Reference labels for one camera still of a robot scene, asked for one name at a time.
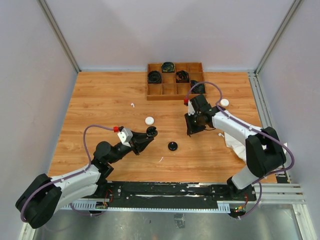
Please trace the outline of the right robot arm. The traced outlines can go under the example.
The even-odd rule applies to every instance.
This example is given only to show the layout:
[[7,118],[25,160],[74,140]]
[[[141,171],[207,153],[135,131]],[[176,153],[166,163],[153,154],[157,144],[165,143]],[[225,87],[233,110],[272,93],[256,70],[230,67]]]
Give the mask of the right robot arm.
[[188,136],[210,127],[223,131],[245,147],[246,166],[227,180],[226,193],[230,199],[240,199],[248,186],[286,163],[274,128],[248,124],[220,105],[211,106],[203,94],[191,99],[186,97],[183,102],[188,107],[184,115]]

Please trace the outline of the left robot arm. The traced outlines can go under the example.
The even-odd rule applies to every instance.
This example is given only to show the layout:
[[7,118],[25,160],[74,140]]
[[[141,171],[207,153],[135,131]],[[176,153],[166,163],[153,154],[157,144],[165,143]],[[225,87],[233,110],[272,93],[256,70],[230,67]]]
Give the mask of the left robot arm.
[[119,143],[98,143],[84,167],[53,177],[45,173],[38,175],[15,203],[20,219],[38,229],[58,210],[78,199],[91,195],[103,197],[107,193],[105,182],[113,171],[112,164],[130,152],[138,156],[158,135],[155,126],[148,127],[145,132],[134,132],[123,126],[114,131]]

